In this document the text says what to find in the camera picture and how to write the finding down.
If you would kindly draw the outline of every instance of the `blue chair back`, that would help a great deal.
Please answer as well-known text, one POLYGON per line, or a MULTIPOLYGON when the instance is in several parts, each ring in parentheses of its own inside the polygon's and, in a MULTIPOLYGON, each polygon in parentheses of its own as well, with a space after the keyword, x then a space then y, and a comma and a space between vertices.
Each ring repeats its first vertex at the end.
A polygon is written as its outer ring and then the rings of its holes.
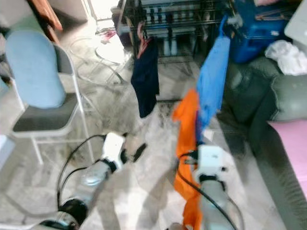
POLYGON ((5 49, 21 100, 41 109, 60 107, 66 93, 52 43, 39 32, 20 30, 8 36, 5 49))

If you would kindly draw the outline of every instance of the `blue plastic box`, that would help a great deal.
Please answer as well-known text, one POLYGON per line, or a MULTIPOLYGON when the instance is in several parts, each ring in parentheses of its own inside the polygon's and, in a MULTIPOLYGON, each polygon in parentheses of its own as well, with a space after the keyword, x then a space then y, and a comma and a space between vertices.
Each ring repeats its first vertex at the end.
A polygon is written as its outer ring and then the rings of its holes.
POLYGON ((258 21, 256 15, 288 7, 279 2, 270 6, 256 7, 253 0, 235 0, 235 8, 243 20, 243 26, 235 29, 229 26, 227 35, 231 37, 230 58, 236 63, 244 63, 255 58, 269 44, 276 40, 287 39, 284 28, 288 20, 258 21))

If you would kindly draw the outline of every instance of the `gray sofa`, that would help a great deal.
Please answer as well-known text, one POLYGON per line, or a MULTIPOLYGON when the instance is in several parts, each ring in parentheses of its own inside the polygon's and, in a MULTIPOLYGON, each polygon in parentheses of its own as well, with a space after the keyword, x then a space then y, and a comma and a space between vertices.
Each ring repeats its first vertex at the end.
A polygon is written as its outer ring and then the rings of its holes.
POLYGON ((267 123, 307 119, 307 76, 285 76, 265 57, 229 63, 224 97, 248 126, 250 146, 287 229, 307 230, 307 201, 279 135, 267 123))

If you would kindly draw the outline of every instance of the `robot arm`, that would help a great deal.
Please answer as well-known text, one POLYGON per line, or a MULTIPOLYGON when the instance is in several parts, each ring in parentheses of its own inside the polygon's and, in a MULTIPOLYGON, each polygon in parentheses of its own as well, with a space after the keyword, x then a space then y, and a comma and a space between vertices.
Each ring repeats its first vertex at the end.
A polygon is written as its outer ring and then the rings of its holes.
POLYGON ((78 230, 93 210, 105 181, 126 162, 123 155, 124 142, 124 137, 109 133, 104 142, 102 157, 85 170, 72 196, 59 207, 54 217, 32 229, 78 230))
MULTIPOLYGON (((199 202, 202 212, 201 230, 237 229, 227 214, 229 197, 225 191, 225 184, 221 181, 221 172, 224 170, 223 154, 223 150, 214 145, 199 145, 197 151, 184 154, 192 157, 185 162, 198 165, 193 171, 193 176, 200 187, 189 182, 178 171, 181 179, 201 194, 199 202)), ((173 224, 168 230, 187 230, 187 228, 173 224)))

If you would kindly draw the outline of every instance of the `folding chair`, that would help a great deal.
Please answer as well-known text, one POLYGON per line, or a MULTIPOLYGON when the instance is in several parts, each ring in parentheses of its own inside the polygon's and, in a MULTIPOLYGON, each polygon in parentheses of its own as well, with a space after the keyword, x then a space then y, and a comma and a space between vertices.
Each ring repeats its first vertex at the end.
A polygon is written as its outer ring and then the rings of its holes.
MULTIPOLYGON (((40 164, 43 164, 43 159, 39 144, 83 141, 80 139, 37 139, 60 137, 68 134, 71 131, 72 121, 77 110, 81 112, 85 137, 89 137, 72 60, 60 46, 50 43, 39 32, 15 31, 7 39, 6 58, 12 69, 14 88, 23 110, 23 113, 13 127, 13 134, 17 138, 31 139, 40 164), (26 58, 36 58, 36 60, 25 60, 26 58), (42 63, 45 66, 35 66, 35 64, 39 65, 42 63), (64 91, 59 74, 72 78, 75 92, 64 91), (39 97, 39 95, 35 94, 37 92, 42 92, 44 97, 41 99, 37 98, 39 97), (54 102, 55 98, 58 98, 58 101, 62 100, 61 103, 58 106, 50 106, 50 101, 54 102)), ((91 161, 94 161, 90 143, 88 149, 91 161)))

